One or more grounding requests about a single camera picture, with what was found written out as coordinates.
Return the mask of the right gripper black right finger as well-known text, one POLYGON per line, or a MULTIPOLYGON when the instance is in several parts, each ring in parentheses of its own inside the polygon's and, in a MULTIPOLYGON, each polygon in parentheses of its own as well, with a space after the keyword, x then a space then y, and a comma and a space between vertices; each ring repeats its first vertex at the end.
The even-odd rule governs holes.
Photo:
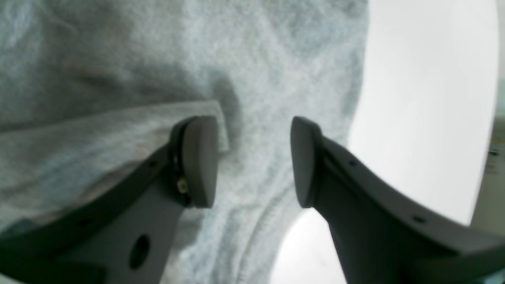
POLYGON ((504 237, 393 189, 307 118, 292 119, 290 148, 298 203, 328 223, 348 284, 504 283, 504 237))

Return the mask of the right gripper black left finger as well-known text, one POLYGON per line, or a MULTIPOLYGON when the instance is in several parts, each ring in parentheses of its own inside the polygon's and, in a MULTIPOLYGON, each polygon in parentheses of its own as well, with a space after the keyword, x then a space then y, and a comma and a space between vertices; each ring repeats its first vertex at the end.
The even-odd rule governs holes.
POLYGON ((216 196, 218 123, 193 116, 92 202, 44 226, 1 235, 1 275, 22 284, 158 284, 186 208, 216 196))

